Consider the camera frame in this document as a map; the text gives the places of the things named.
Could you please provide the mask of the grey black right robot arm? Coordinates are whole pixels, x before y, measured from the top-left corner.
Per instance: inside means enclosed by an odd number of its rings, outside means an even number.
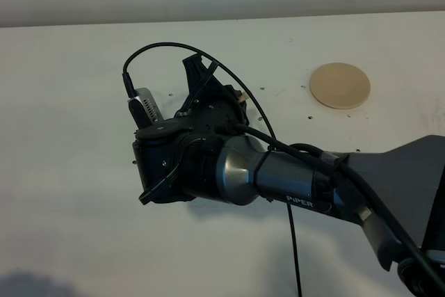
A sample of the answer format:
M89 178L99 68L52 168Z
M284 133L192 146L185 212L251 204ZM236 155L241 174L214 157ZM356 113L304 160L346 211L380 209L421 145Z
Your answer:
M218 61L183 62L188 96L164 119L146 88L123 80L137 124L133 150L143 204L257 198L359 225L384 269L415 296L444 295L444 138L426 136L382 154L286 145L249 125L246 88L214 77Z

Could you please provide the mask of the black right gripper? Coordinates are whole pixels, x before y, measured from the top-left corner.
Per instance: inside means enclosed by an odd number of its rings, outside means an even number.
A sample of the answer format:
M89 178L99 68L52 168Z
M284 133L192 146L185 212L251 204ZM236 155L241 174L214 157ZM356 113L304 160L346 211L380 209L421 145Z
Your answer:
M186 202L196 197L221 200L216 186L216 164L223 145L231 136L229 126L247 124L246 103L239 104L241 91L222 85L214 77L220 67L202 56L183 60L188 96L181 106L188 109L135 133L133 152L143 192L142 204Z

